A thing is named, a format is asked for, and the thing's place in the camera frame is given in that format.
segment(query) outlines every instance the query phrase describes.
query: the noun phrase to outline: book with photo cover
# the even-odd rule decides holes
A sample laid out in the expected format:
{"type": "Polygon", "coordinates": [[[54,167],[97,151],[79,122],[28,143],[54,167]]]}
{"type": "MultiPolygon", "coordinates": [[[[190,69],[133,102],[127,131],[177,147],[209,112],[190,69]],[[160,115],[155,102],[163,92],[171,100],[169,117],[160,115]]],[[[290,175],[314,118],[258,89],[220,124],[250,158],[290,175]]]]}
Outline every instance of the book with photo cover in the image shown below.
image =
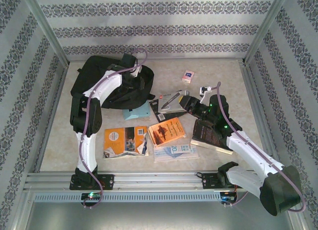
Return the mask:
{"type": "Polygon", "coordinates": [[[168,142],[185,137],[184,129],[177,117],[150,126],[148,133],[153,141],[154,147],[159,147],[168,142]]]}
{"type": "Polygon", "coordinates": [[[187,113],[186,111],[184,111],[184,112],[172,112],[172,113],[159,113],[158,112],[158,100],[159,99],[156,99],[156,100],[149,102],[149,105],[150,105],[151,109],[153,110],[153,112],[154,112],[154,114],[159,122],[164,122],[166,120],[170,120],[170,119],[175,118],[175,117],[181,117],[187,113]]]}
{"type": "Polygon", "coordinates": [[[104,158],[124,155],[148,155],[144,151],[146,126],[105,129],[104,158]]]}
{"type": "Polygon", "coordinates": [[[223,145],[214,135],[214,130],[204,125],[204,123],[204,121],[200,121],[199,119],[195,120],[193,136],[190,143],[200,147],[215,149],[226,154],[233,154],[233,150],[223,145]]]}

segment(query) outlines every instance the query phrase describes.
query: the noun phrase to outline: bracket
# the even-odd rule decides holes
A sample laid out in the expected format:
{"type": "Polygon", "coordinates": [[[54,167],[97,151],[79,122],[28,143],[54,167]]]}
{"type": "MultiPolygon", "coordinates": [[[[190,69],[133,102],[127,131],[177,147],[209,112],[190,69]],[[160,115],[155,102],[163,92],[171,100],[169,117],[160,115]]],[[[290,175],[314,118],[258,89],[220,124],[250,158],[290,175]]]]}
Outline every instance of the bracket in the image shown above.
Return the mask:
{"type": "MultiPolygon", "coordinates": [[[[97,174],[97,167],[92,172],[93,175],[101,183],[103,190],[113,190],[114,178],[113,174],[97,174]]],[[[75,174],[71,177],[70,190],[99,190],[99,185],[91,177],[89,173],[84,173],[78,168],[75,169],[75,174]]]]}
{"type": "MultiPolygon", "coordinates": [[[[103,190],[113,190],[114,186],[114,177],[113,174],[98,174],[97,179],[101,183],[103,190]]],[[[70,190],[99,190],[99,186],[96,185],[86,185],[76,177],[75,174],[72,175],[70,190]]]]}
{"type": "Polygon", "coordinates": [[[219,180],[217,173],[196,173],[200,179],[202,179],[203,189],[234,189],[234,185],[224,186],[219,180]]]}

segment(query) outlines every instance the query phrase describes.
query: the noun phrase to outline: metal extrusion bar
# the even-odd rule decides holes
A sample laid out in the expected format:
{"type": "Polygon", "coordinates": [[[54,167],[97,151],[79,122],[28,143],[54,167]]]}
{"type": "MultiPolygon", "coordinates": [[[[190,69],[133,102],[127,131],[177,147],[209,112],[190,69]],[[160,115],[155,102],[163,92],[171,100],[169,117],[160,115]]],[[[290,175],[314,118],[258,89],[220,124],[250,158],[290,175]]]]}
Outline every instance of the metal extrusion bar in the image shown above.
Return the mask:
{"type": "MultiPolygon", "coordinates": [[[[216,202],[221,201],[219,192],[185,192],[185,193],[131,193],[131,192],[108,192],[103,195],[104,203],[161,203],[161,202],[216,202]]],[[[35,203],[78,203],[83,201],[81,193],[38,193],[35,203]]]]}
{"type": "MultiPolygon", "coordinates": [[[[114,174],[113,190],[105,192],[231,192],[233,189],[203,189],[202,180],[194,171],[181,172],[102,172],[114,174]]],[[[72,172],[29,173],[24,192],[33,193],[87,193],[69,189],[72,172]]]]}

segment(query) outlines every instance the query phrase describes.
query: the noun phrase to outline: label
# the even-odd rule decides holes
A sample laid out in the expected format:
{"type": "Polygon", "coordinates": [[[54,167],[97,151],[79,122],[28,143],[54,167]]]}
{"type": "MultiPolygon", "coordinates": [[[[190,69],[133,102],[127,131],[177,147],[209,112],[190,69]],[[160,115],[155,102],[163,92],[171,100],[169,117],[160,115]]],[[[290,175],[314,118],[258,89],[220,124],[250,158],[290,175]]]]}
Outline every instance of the label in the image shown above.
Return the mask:
{"type": "Polygon", "coordinates": [[[191,146],[189,146],[189,145],[171,146],[171,153],[172,154],[190,153],[190,152],[191,152],[191,146]]]}
{"type": "Polygon", "coordinates": [[[114,142],[114,141],[118,140],[119,134],[117,132],[111,132],[108,137],[111,141],[114,142]]]}
{"type": "Polygon", "coordinates": [[[163,121],[165,119],[164,115],[161,113],[161,114],[158,114],[158,118],[160,121],[163,121]]]}
{"type": "Polygon", "coordinates": [[[144,129],[138,129],[138,136],[142,136],[144,134],[144,129]]]}

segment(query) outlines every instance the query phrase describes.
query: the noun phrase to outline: orange book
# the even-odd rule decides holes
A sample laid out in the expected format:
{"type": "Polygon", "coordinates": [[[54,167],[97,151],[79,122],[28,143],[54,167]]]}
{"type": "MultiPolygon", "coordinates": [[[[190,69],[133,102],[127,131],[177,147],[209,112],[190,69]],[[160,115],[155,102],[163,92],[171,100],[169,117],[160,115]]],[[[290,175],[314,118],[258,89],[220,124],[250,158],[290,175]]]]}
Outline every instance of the orange book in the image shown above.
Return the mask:
{"type": "Polygon", "coordinates": [[[142,154],[137,148],[144,142],[146,131],[146,126],[105,129],[104,157],[117,157],[124,153],[142,154]]]}
{"type": "Polygon", "coordinates": [[[154,147],[159,147],[165,143],[185,137],[183,127],[177,117],[149,127],[148,133],[153,141],[154,147]]]}

